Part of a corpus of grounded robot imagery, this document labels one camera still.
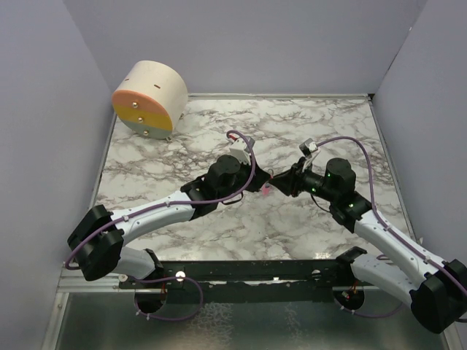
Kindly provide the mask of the pink strap keyring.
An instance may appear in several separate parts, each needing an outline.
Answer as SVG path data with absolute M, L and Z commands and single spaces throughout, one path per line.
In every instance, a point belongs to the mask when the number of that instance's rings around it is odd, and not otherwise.
M 269 174 L 269 178 L 272 179 L 274 177 L 274 170 L 269 169 L 267 172 Z M 267 180 L 262 186 L 262 194 L 266 196 L 269 194 L 270 190 L 271 190 L 271 185 L 269 184 L 269 180 Z

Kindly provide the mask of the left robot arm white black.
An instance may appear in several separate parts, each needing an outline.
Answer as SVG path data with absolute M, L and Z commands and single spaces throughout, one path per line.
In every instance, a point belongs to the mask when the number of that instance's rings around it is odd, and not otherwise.
M 203 217 L 221 203 L 236 203 L 245 191 L 258 192 L 269 179 L 269 173 L 257 164 L 242 164 L 231 155 L 223 155 L 206 174 L 160 200 L 114 211 L 94 206 L 67 239 L 70 259 L 86 281 L 122 273 L 135 277 L 144 287 L 154 287 L 161 279 L 161 263 L 152 250 L 131 249 L 130 242 L 160 228 Z

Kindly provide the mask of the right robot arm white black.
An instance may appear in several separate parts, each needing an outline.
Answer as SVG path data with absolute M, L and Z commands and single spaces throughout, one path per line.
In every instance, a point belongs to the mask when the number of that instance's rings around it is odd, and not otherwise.
M 361 253 L 335 267 L 344 285 L 365 281 L 408 305 L 415 319 L 432 333 L 442 333 L 466 313 L 466 266 L 429 252 L 405 236 L 374 209 L 355 189 L 356 174 L 350 163 L 333 158 L 324 175 L 305 166 L 301 158 L 270 183 L 281 193 L 296 197 L 309 193 L 329 203 L 333 219 L 386 255 L 391 264 Z

